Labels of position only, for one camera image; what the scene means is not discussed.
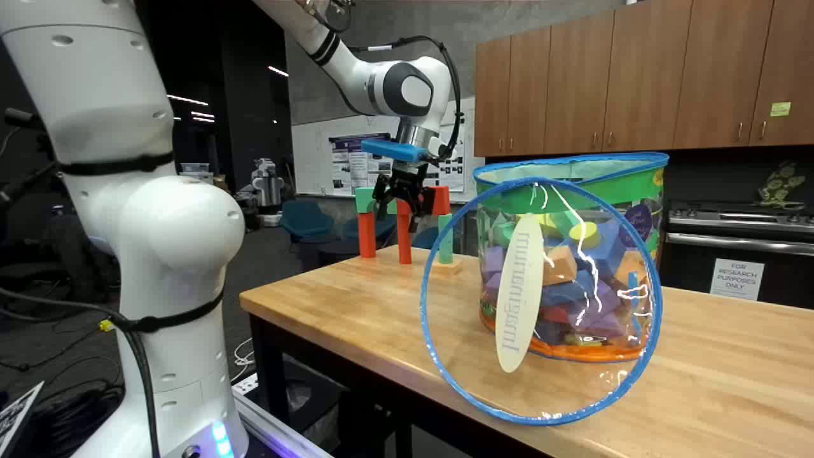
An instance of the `brown cabinet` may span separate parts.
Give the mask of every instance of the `brown cabinet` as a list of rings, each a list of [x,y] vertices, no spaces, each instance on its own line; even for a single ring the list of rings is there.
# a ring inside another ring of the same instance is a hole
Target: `brown cabinet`
[[[773,0],[696,0],[678,147],[748,145]]]
[[[545,145],[595,151],[606,128],[613,16],[552,29]]]
[[[776,0],[754,144],[814,144],[814,0]]]
[[[670,147],[682,94],[693,0],[652,0],[615,11],[608,151]]]
[[[506,155],[509,147],[509,38],[475,52],[475,155]]]
[[[552,30],[512,37],[509,155],[545,152]]]

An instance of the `stainless steel oven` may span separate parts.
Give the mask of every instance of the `stainless steel oven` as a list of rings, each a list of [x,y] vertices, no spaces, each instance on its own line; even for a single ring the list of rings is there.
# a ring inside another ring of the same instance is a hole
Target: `stainless steel oven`
[[[664,225],[664,286],[720,294],[730,283],[722,291],[736,299],[814,309],[811,212],[670,203]]]

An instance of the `cabinet door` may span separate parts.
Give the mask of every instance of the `cabinet door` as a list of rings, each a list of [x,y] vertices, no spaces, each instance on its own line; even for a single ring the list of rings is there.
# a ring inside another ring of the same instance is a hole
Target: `cabinet door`
[[[552,29],[551,105],[545,144],[551,152],[598,151],[606,128],[613,16]]]
[[[754,144],[814,144],[814,0],[776,0]]]
[[[512,37],[509,155],[545,152],[552,30]]]
[[[693,0],[615,11],[606,147],[671,147]]]
[[[509,38],[479,43],[475,52],[475,155],[506,155]]]
[[[693,4],[678,147],[745,145],[773,0]]]

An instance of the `floor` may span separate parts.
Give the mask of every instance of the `floor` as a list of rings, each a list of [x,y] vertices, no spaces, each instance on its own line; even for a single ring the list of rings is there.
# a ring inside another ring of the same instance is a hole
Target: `floor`
[[[296,247],[283,230],[250,231],[229,264],[224,295],[224,329],[229,353],[250,339],[250,322],[239,310],[243,291],[283,280],[300,273]],[[58,323],[14,323],[0,318],[0,389],[23,395],[37,383],[46,383],[40,408],[70,399],[84,387],[123,383],[118,345],[113,333],[96,331],[96,318],[84,313]],[[464,454],[414,431],[414,455],[460,458]]]

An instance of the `wooden tabletop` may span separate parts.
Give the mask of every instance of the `wooden tabletop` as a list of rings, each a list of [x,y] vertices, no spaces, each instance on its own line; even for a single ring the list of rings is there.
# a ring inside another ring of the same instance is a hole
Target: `wooden tabletop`
[[[450,374],[521,416],[573,411],[628,364],[529,357],[501,374],[479,322],[479,264],[432,275],[431,325]],[[398,249],[243,294],[243,309],[460,416],[552,455],[811,455],[814,313],[664,291],[662,345],[613,408],[565,429],[515,429],[468,408],[436,373],[420,333],[420,275]]]

